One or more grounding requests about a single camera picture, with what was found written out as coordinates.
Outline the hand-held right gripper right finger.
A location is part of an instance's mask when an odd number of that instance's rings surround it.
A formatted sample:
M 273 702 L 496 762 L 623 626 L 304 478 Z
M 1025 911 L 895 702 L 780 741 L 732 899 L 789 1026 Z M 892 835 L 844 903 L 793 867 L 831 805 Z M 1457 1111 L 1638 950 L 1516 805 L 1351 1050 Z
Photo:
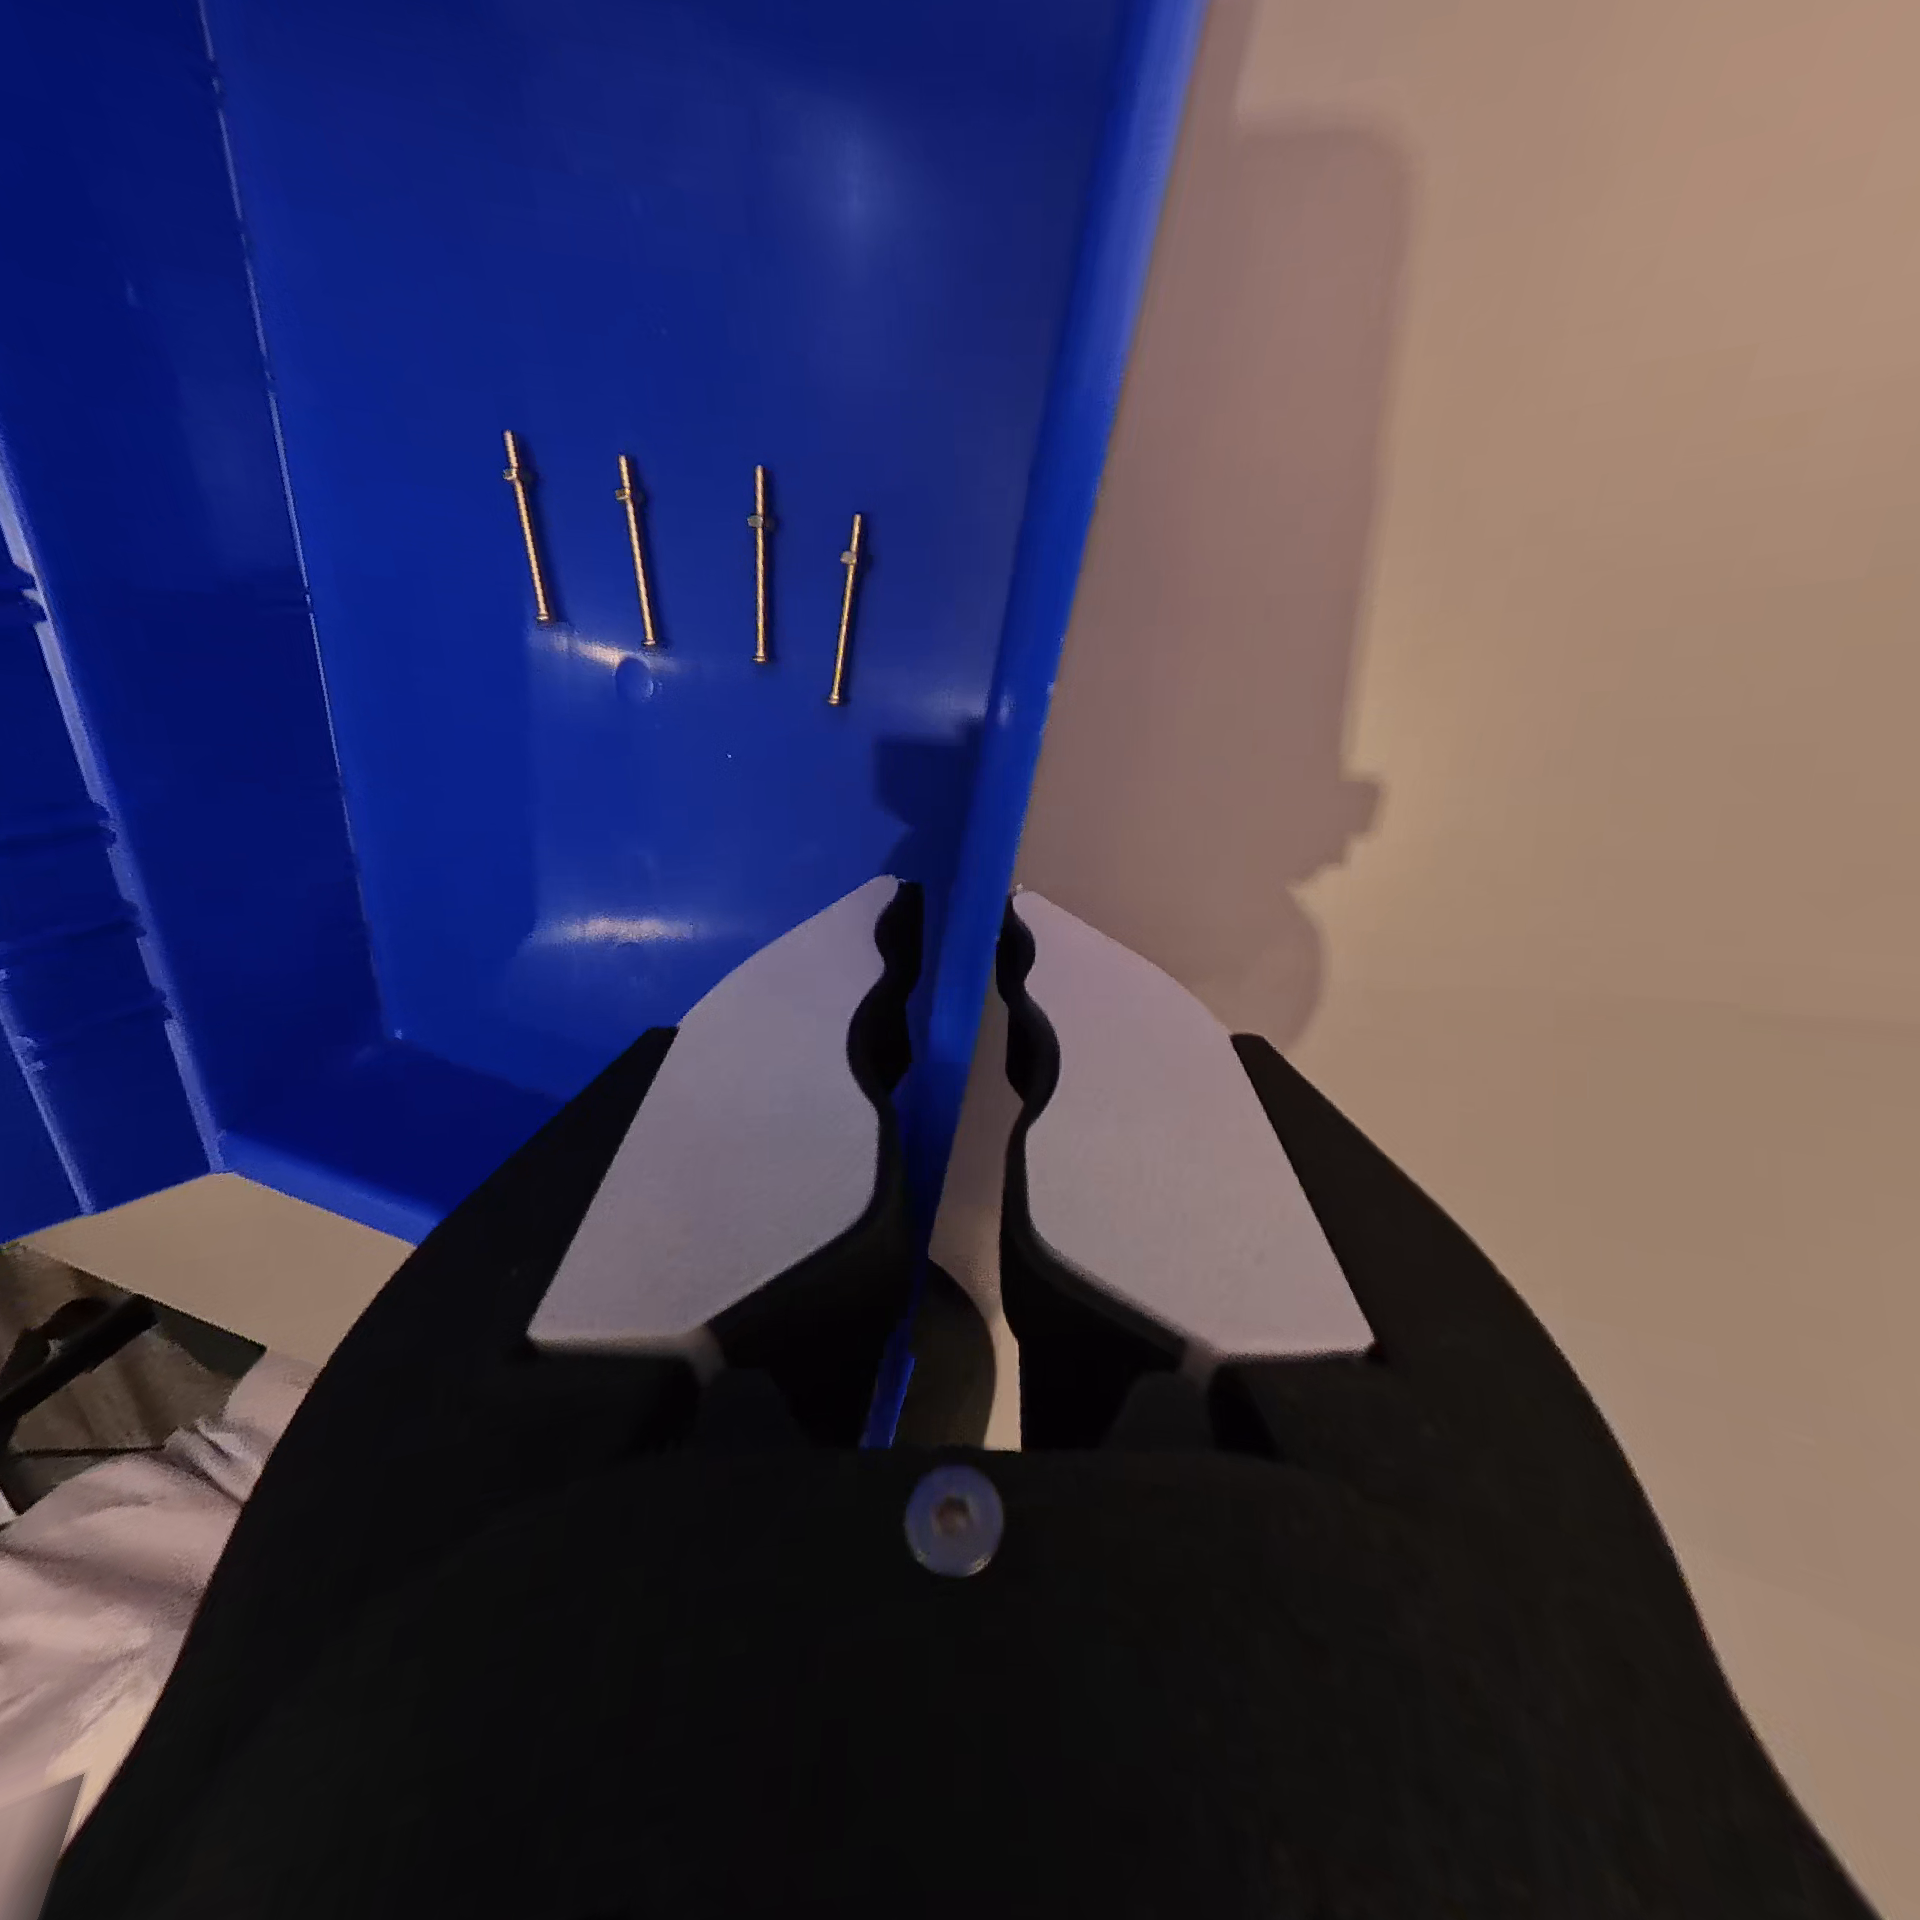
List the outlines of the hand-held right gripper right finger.
M 1374 1328 L 1229 1029 L 1036 892 L 996 948 L 1016 1117 L 999 1299 L 1025 1448 L 1096 1448 L 1137 1384 L 1212 1412 L 1247 1366 L 1357 1360 Z

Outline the blue plastic bin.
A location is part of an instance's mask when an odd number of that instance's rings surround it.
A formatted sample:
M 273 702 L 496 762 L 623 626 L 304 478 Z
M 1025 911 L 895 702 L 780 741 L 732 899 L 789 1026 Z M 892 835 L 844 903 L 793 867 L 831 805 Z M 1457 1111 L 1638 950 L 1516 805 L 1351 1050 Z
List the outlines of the blue plastic bin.
M 5 4 L 5 1236 L 430 1231 L 892 876 L 927 1236 L 1203 13 Z

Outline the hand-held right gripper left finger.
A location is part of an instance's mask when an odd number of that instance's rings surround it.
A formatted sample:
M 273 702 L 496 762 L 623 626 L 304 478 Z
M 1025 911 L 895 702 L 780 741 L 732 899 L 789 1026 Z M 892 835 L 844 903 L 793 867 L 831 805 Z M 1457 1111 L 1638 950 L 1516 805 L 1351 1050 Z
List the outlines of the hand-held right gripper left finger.
M 825 1446 L 868 1429 L 919 1230 L 895 1091 L 920 888 L 875 877 L 678 1021 L 528 1325 L 549 1357 L 773 1380 Z

